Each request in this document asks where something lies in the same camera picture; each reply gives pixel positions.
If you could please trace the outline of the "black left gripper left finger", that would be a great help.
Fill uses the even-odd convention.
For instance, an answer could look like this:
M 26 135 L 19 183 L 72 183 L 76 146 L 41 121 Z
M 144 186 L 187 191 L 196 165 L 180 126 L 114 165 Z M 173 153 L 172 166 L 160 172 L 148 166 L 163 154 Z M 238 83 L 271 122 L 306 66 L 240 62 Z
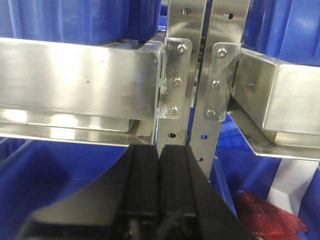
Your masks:
M 159 223 L 159 159 L 130 145 L 112 167 L 75 193 L 33 211 L 18 240 L 150 240 Z

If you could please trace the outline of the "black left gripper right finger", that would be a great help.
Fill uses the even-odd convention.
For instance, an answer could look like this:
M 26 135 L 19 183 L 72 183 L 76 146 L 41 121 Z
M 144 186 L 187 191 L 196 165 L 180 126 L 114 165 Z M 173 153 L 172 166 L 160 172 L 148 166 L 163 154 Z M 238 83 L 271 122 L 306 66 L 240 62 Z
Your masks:
M 209 182 L 190 147 L 166 145 L 160 155 L 160 240 L 253 240 Z

